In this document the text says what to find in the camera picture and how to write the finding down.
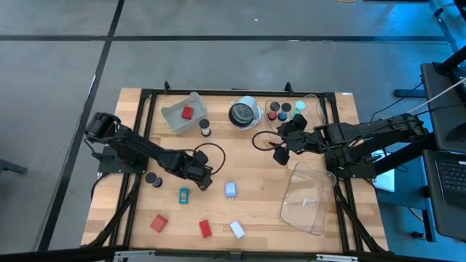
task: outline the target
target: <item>gray floor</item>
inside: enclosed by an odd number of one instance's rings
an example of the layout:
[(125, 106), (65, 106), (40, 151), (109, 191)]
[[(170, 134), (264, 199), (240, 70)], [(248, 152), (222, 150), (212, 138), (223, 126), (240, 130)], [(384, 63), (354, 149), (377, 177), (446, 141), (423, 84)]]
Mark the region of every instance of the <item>gray floor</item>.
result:
[[(116, 5), (117, 0), (1, 1), (0, 34), (106, 35)], [(428, 4), (362, 0), (127, 0), (116, 34), (442, 36), (432, 13)], [(0, 253), (33, 249), (102, 46), (93, 41), (0, 41), (0, 158), (29, 166), (27, 175), (0, 175)], [(295, 90), (353, 92), (365, 121), (395, 101), (394, 89), (420, 82), (420, 63), (450, 54), (449, 45), (432, 42), (114, 42), (92, 112), (112, 112), (122, 87), (160, 88), (164, 80), (173, 88), (251, 90), (282, 90), (290, 81)], [(406, 99), (379, 116), (403, 113), (419, 103)], [(79, 246), (97, 166), (82, 146), (51, 248)], [(391, 230), (396, 218), (383, 214)], [(397, 232), (387, 237), (396, 253), (422, 255), (396, 245)], [(421, 240), (406, 241), (413, 249), (420, 247)], [(429, 256), (442, 258), (438, 249)]]

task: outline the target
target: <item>wooden tabletop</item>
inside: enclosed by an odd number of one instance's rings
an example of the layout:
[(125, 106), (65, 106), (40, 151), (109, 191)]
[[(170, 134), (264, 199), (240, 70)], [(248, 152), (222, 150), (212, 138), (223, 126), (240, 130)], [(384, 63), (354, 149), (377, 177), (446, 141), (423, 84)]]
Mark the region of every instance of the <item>wooden tabletop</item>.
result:
[[(122, 123), (132, 127), (138, 108), (141, 89), (122, 89), (116, 106), (116, 115)], [(341, 240), (336, 217), (333, 194), (330, 195), (328, 213), (325, 217), (325, 231), (315, 236), (299, 231), (279, 219), (279, 209), (294, 166), (299, 161), (309, 162), (315, 169), (325, 170), (324, 156), (305, 153), (297, 156), (291, 153), (287, 167), (272, 158), (273, 151), (258, 151), (251, 144), (251, 137), (258, 131), (268, 130), (263, 119), (252, 130), (239, 131), (231, 124), (228, 110), (232, 96), (202, 96), (208, 108), (208, 119), (212, 134), (208, 138), (195, 127), (182, 135), (174, 135), (163, 116), (161, 108), (171, 106), (185, 95), (158, 95), (150, 140), (163, 148), (195, 148), (201, 143), (217, 143), (226, 152), (226, 162), (215, 174), (213, 183), (206, 191), (200, 191), (190, 180), (183, 180), (163, 171), (154, 160), (149, 161), (148, 171), (155, 172), (163, 179), (160, 188), (141, 183), (137, 210), (131, 236), (131, 248), (182, 249), (182, 250), (244, 250), (244, 251), (286, 251), (286, 252), (341, 252)], [(257, 97), (262, 108), (271, 98)], [(358, 123), (355, 101), (350, 93), (336, 93), (336, 102), (341, 122)], [(331, 118), (331, 108), (327, 105)], [(258, 137), (258, 146), (267, 147), (268, 135)], [(215, 170), (223, 155), (213, 146), (201, 148), (208, 156), (208, 164)], [(117, 205), (121, 174), (111, 174), (95, 188), (82, 244), (91, 242), (114, 214)], [(237, 197), (227, 199), (224, 185), (235, 182)], [(189, 203), (180, 205), (178, 194), (181, 187), (189, 188)], [(353, 179), (358, 217), (377, 243), (387, 248), (382, 219), (374, 188), (362, 179)], [(161, 233), (149, 227), (157, 215), (165, 216), (169, 222)], [(202, 238), (199, 222), (209, 220), (212, 236)], [(126, 216), (123, 217), (117, 243), (122, 243)], [(239, 221), (245, 231), (237, 239), (229, 224)], [(351, 223), (347, 219), (347, 230), (351, 248), (355, 248)]]

